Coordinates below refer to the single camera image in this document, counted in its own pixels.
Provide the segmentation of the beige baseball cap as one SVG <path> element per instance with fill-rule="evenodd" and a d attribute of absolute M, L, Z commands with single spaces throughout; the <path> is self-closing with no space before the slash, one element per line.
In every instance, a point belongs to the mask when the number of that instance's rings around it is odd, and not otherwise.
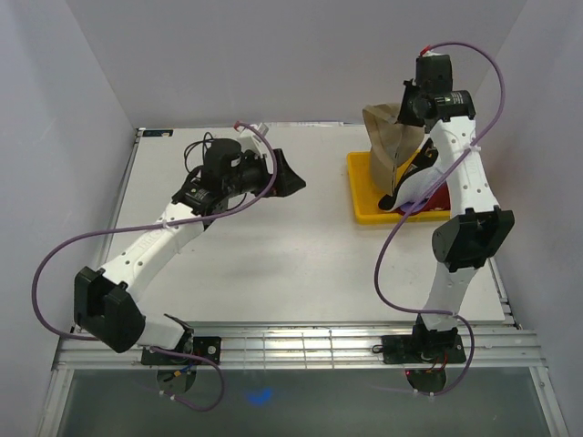
<path fill-rule="evenodd" d="M 370 174 L 384 194 L 392 196 L 397 186 L 397 169 L 422 145 L 424 129 L 397 121 L 400 103 L 367 105 L 363 122 L 371 143 Z"/>

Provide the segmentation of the black and white cap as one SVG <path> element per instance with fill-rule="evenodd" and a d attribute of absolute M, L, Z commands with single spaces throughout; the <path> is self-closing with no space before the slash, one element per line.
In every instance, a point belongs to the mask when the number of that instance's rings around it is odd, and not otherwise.
<path fill-rule="evenodd" d="M 393 195 L 384 195 L 378 202 L 378 208 L 381 211 L 395 212 L 405 202 L 426 203 L 435 193 L 435 189 L 430 194 L 426 194 L 426 191 L 441 175 L 441 158 L 433 140 L 428 138 L 399 179 Z"/>

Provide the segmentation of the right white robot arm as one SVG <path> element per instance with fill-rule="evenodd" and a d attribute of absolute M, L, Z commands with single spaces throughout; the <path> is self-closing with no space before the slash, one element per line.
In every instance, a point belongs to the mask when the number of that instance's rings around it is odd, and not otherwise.
<path fill-rule="evenodd" d="M 465 361 L 456 316 L 472 279 L 515 224 L 513 212 L 500 208 L 487 182 L 475 117 L 470 94 L 453 88 L 450 57 L 432 52 L 417 57 L 397 120 L 428 134 L 437 150 L 438 179 L 431 187 L 446 184 L 450 199 L 450 219 L 432 236 L 437 261 L 432 288 L 405 342 L 407 353 L 421 361 Z"/>

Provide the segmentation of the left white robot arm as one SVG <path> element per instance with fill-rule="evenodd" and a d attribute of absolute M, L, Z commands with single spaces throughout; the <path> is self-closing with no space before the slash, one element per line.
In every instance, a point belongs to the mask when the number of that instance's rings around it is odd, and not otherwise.
<path fill-rule="evenodd" d="M 273 151 L 270 172 L 255 137 L 214 138 L 200 166 L 185 178 L 156 221 L 115 258 L 74 280 L 75 323 L 121 353 L 135 345 L 161 348 L 173 363 L 193 352 L 190 327 L 170 315 L 148 315 L 138 303 L 149 283 L 188 243 L 200 236 L 229 201 L 247 193 L 285 198 L 305 188 L 281 149 Z"/>

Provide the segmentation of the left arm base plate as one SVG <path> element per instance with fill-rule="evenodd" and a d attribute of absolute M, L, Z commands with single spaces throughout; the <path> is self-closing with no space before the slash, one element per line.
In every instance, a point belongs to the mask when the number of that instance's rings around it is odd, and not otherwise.
<path fill-rule="evenodd" d="M 203 357 L 207 360 L 220 363 L 222 337 L 219 336 L 204 336 L 194 337 L 186 343 L 180 353 L 194 354 Z M 140 358 L 142 365 L 149 366 L 186 366 L 191 363 L 191 360 L 185 358 L 172 357 L 169 355 L 152 352 L 150 350 L 143 350 Z"/>

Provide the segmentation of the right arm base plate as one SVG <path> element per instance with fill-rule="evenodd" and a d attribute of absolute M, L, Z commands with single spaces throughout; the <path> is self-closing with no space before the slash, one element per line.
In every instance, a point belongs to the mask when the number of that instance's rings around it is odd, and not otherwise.
<path fill-rule="evenodd" d="M 387 335 L 381 338 L 382 355 L 385 364 L 429 364 L 435 361 L 466 363 L 462 339 L 456 335 L 453 341 L 422 343 L 409 335 Z"/>

